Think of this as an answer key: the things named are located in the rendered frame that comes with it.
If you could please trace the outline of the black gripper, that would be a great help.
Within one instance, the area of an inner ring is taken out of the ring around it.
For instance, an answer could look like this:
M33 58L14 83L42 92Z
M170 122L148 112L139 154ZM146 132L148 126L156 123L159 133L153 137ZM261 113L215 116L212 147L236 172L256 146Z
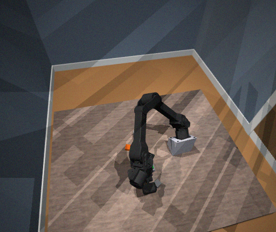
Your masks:
M153 173L153 169L147 173L148 174L148 177L142 187L142 191L143 191L143 194L144 195L148 195L148 194L152 194L152 193L156 193L157 191L157 188L156 188L156 185L155 185L155 182L152 182L153 181L153 178L152 178L152 174ZM152 182L152 183L149 183L149 182Z

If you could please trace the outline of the orange block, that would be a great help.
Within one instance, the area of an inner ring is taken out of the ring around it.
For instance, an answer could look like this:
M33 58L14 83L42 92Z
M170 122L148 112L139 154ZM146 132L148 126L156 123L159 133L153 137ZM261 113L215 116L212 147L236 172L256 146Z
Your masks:
M127 145L127 144L126 144L125 150L129 151L129 150L130 150L130 145Z

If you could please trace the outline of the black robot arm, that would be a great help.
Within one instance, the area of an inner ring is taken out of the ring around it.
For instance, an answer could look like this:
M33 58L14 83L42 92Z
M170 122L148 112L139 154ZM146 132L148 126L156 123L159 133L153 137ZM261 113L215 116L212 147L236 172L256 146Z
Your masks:
M154 154L148 152L146 144L146 119L147 113L155 109L169 119L169 124L176 129L176 139L184 140L190 138L188 128L190 122L185 115L178 114L162 102L162 98L157 92L143 94L134 108L135 125L134 139L130 145L129 158L132 169L128 170L130 184L142 189L148 174L153 168ZM135 163L139 161L140 163Z

